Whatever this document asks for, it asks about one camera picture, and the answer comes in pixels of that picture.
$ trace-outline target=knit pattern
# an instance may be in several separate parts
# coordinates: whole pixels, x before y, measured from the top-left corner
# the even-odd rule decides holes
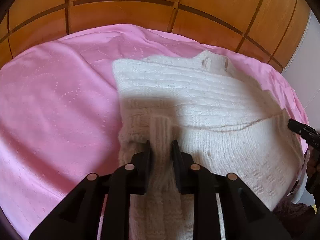
[[[175,186],[174,139],[211,172],[238,174],[269,209],[286,195],[303,163],[288,114],[228,58],[204,51],[194,58],[120,59],[113,71],[123,122],[120,165],[148,139],[154,152],[148,192],[131,196],[132,239],[192,239],[193,196]]]

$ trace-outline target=white knit sweater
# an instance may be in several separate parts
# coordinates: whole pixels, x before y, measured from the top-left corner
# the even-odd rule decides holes
[[[113,71],[123,122],[120,164],[147,139],[155,155],[147,194],[131,196],[133,240],[192,239],[193,196],[176,189],[174,139],[211,172],[238,174],[270,209],[286,194],[303,163],[288,114],[226,57],[204,51],[194,58],[120,59]]]

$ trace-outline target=silver screw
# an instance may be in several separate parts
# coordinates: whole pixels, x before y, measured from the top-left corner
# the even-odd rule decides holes
[[[90,173],[88,176],[87,176],[87,179],[88,180],[95,180],[97,178],[97,174],[95,173]]]
[[[238,179],[238,176],[237,176],[236,174],[234,174],[234,173],[229,173],[229,174],[228,174],[228,179],[230,179],[230,180],[236,180],[236,179]]]
[[[190,166],[190,168],[191,168],[193,171],[199,171],[199,169],[201,169],[200,165],[199,165],[199,164],[196,164],[196,163],[192,164],[192,165]]]
[[[128,164],[126,164],[126,166],[124,166],[124,168],[127,171],[132,171],[134,169],[134,165],[132,163],[128,163]]]

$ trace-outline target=wooden wall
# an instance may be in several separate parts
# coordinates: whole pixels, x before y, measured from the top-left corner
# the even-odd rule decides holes
[[[69,33],[130,23],[224,47],[281,72],[309,13],[304,0],[15,0],[0,23],[0,66]]]

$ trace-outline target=pink fabric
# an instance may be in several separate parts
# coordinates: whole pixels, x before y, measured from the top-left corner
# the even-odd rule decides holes
[[[296,93],[270,65],[134,25],[74,33],[28,49],[1,69],[0,206],[24,239],[86,174],[118,167],[121,118],[112,61],[194,57],[205,49],[229,57],[291,117],[308,123]]]

